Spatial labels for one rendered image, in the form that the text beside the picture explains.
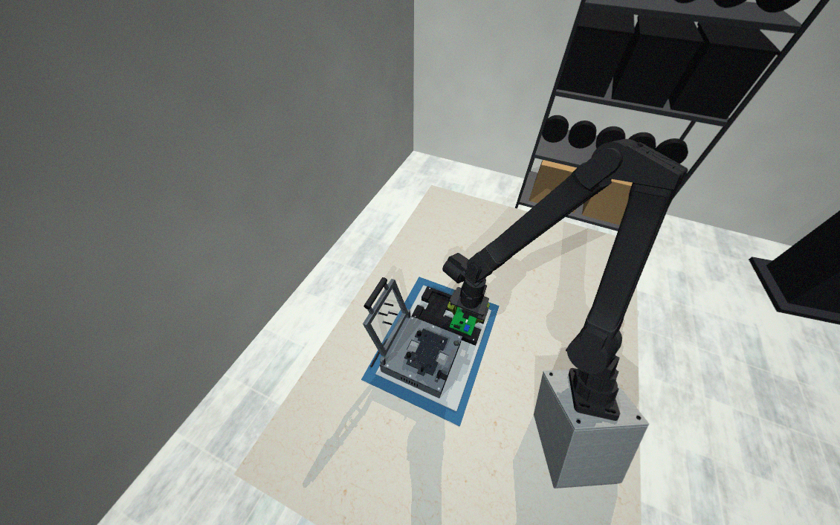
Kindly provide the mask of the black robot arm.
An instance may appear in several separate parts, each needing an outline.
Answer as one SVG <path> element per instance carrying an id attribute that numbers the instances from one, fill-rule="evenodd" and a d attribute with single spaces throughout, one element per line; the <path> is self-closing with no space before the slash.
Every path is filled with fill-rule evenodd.
<path id="1" fill-rule="evenodd" d="M 583 328 L 566 348 L 570 362 L 578 368 L 570 368 L 568 373 L 574 410 L 618 421 L 621 411 L 616 399 L 617 352 L 622 342 L 621 331 L 618 330 L 668 207 L 678 186 L 684 182 L 688 168 L 630 139 L 602 144 L 579 167 L 496 241 L 489 243 L 470 260 L 460 253 L 448 257 L 442 270 L 454 282 L 464 281 L 462 288 L 465 296 L 481 296 L 482 303 L 487 288 L 486 277 L 494 269 L 572 210 L 610 186 L 610 179 L 632 182 L 621 225 L 592 308 Z"/>

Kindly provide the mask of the green circuit board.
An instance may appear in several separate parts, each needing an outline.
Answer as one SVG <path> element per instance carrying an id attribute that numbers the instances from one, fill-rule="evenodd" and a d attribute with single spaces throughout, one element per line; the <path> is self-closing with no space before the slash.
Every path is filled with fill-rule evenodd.
<path id="1" fill-rule="evenodd" d="M 453 320 L 450 321 L 450 328 L 471 335 L 476 323 L 476 318 L 462 313 L 462 308 L 457 307 Z"/>

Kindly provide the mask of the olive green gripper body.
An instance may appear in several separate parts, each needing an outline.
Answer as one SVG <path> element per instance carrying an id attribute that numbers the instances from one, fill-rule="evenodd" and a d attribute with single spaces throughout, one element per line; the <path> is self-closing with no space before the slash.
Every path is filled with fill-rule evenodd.
<path id="1" fill-rule="evenodd" d="M 461 288 L 457 287 L 454 289 L 452 296 L 450 296 L 450 305 L 454 305 L 456 307 L 462 308 L 462 313 L 465 315 L 472 316 L 474 318 L 478 318 L 482 321 L 485 320 L 485 317 L 488 312 L 488 297 L 483 297 L 481 303 L 481 296 L 479 297 L 469 297 L 465 296 L 462 288 L 462 296 L 460 296 Z"/>

